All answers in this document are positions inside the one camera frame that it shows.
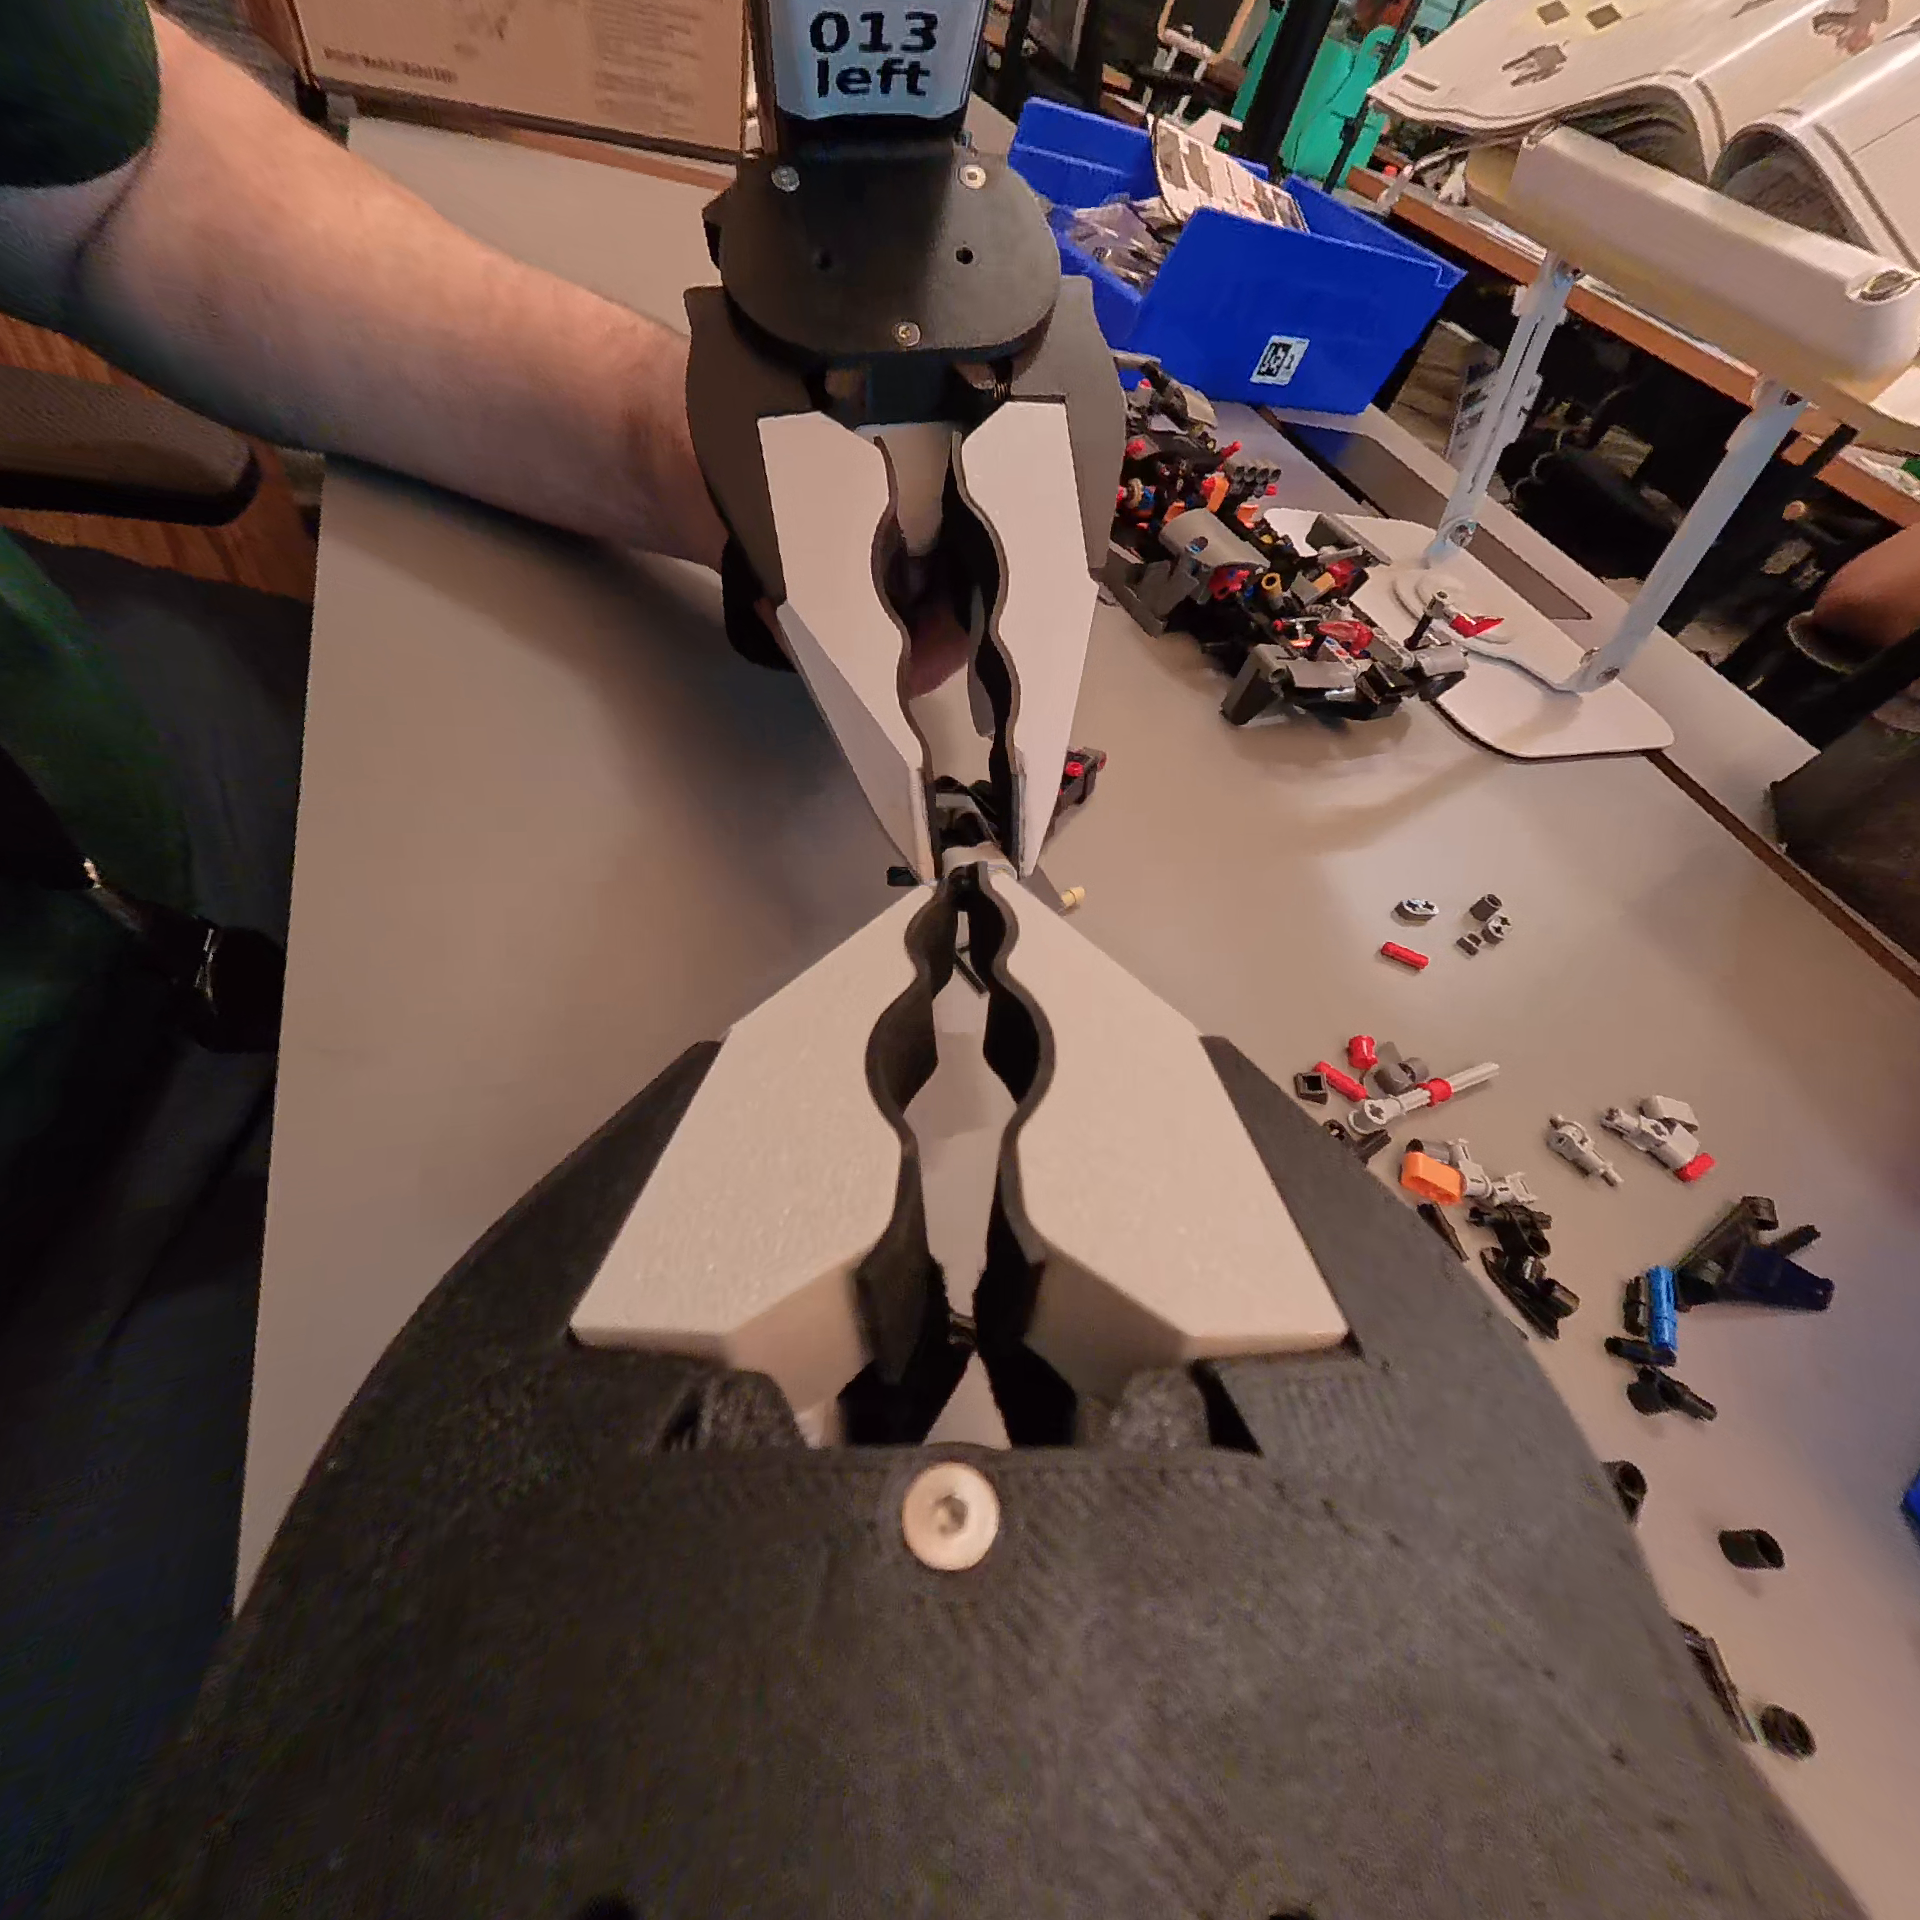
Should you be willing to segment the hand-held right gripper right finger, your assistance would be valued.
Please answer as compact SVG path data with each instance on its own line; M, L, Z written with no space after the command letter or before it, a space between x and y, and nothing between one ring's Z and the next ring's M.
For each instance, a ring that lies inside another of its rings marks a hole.
M971 875L998 1141L975 1348L1009 1437L1151 1370L1349 1337L1198 1029L1009 874Z

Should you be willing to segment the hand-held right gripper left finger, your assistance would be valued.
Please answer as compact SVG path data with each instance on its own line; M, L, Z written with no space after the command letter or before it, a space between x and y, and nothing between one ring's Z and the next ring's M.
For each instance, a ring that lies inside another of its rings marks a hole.
M952 939L955 884L916 886L733 1023L572 1310L582 1346L760 1373L804 1416L944 1377L908 1108Z

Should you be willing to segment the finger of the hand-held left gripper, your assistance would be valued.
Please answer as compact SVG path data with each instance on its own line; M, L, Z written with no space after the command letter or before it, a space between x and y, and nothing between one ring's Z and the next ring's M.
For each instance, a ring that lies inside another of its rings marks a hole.
M1009 401L955 450L958 490L989 549L983 656L1001 846L1039 866L1084 672L1096 583L1060 401Z
M927 756L902 689L908 634L882 588L896 529L882 448L821 414L758 421L780 561L780 637L878 826L919 879L937 875Z

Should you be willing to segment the pile of lego pieces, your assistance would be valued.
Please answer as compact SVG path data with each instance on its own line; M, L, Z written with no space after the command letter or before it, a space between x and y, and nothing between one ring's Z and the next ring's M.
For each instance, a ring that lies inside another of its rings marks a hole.
M1369 1035L1346 1042L1346 1067L1318 1061L1292 1076L1301 1102L1349 1102L1344 1117L1322 1126L1363 1164L1383 1152L1401 1121L1487 1085L1492 1061L1426 1072L1418 1061ZM1608 1108L1599 1129L1645 1155L1671 1178L1692 1184L1715 1170L1695 1110L1665 1094L1632 1108ZM1554 1340L1580 1298L1550 1273L1551 1220L1522 1174L1492 1174L1462 1137L1409 1137L1398 1149L1398 1187L1415 1216L1456 1260L1476 1260L1495 1294L1537 1339ZM1623 1396L1645 1416L1717 1418L1717 1406L1676 1373L1683 1314L1702 1308L1762 1308L1795 1314L1825 1313L1832 1283L1800 1260L1818 1240L1813 1227L1786 1229L1770 1199L1746 1194L1727 1205L1672 1260L1656 1260L1620 1287L1620 1330L1602 1337L1602 1352L1623 1366ZM1720 1648L1688 1622L1676 1630L1683 1649L1727 1717L1736 1736L1786 1760L1810 1760L1815 1738L1804 1719L1782 1704L1749 1704Z

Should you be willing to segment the yellow axle lego assembly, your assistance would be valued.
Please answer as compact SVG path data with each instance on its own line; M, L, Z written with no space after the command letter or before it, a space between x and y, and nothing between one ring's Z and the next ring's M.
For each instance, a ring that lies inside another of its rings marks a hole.
M927 787L927 823L932 866L925 871L895 860L882 883L892 892L937 884L978 853L1001 854L1002 817L991 781L933 776Z

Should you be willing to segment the person's left forearm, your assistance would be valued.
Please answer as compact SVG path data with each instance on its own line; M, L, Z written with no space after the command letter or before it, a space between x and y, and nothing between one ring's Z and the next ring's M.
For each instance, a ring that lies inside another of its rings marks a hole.
M492 252L147 16L158 133L80 247L62 335L255 439L717 567L680 335Z

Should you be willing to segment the person's left hand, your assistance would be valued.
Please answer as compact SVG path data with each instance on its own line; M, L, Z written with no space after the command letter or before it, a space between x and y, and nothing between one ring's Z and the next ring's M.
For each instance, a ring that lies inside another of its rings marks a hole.
M933 695L972 666L976 592L967 567L940 551L902 554L889 576L892 605L908 634L903 689L909 701Z

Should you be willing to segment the blue tagged plastic bin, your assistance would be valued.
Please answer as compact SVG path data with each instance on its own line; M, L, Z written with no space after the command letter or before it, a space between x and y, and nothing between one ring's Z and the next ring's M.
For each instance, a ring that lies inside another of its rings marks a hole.
M1053 205L1061 270L1091 284L1107 344L1158 359L1212 401L1359 415L1464 279L1374 217L1288 178L1306 229L1200 213L1140 289L1077 247L1067 222L1151 190L1148 135L1029 99L1008 159Z

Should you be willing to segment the printed instruction sheet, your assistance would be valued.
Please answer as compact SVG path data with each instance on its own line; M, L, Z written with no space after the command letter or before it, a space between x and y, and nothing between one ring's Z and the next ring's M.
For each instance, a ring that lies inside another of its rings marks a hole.
M1307 231L1292 195L1212 147L1189 126L1157 117L1148 126L1158 204L1174 222L1200 213L1232 214L1260 228Z

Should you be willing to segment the brown printed carton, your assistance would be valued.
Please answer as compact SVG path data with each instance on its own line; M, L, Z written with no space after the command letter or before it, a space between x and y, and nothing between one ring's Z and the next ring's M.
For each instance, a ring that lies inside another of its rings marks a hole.
M320 84L637 147L733 156L745 130L740 3L294 3Z

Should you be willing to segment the white rounded board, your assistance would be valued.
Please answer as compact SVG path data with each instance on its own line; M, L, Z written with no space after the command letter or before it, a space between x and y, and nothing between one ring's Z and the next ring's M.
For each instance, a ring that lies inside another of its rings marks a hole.
M1522 762L1645 754L1672 747L1666 721L1620 682L1587 695L1562 692L1560 682L1580 664L1574 641L1468 551L1443 546L1435 561L1425 525L1304 508L1270 508L1265 522L1300 551L1312 542L1359 546L1369 574L1354 601L1389 641L1409 636L1435 592L1449 597L1453 612L1495 620L1482 636L1465 641L1464 680L1432 701L1453 729L1479 747Z

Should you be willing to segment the black badge reel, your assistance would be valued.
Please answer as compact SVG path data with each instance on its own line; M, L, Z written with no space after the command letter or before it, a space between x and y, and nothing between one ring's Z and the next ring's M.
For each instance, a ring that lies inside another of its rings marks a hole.
M283 947L252 928L188 914L109 884L81 863L83 900L119 928L152 973L182 1032L209 1054L275 1054Z

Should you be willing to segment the person's legs blue pants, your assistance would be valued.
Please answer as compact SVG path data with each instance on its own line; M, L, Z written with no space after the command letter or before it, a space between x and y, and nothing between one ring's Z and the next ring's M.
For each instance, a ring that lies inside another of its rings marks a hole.
M3 840L283 944L311 614L3 537ZM177 1728L230 1607L272 1048L204 1048L85 892L3 875L3 1915Z

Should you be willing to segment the brown office chair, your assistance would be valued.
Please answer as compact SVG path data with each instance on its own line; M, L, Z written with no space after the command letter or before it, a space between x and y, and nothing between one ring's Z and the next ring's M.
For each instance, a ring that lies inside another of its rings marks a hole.
M224 525L260 489L242 437L124 388L1 369L1 508Z

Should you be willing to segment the open instruction booklet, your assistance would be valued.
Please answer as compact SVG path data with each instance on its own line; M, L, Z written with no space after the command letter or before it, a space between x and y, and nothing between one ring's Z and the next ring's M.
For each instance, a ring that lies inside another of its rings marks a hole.
M1917 263L1914 3L1487 3L1371 99L1479 142L1560 123Z

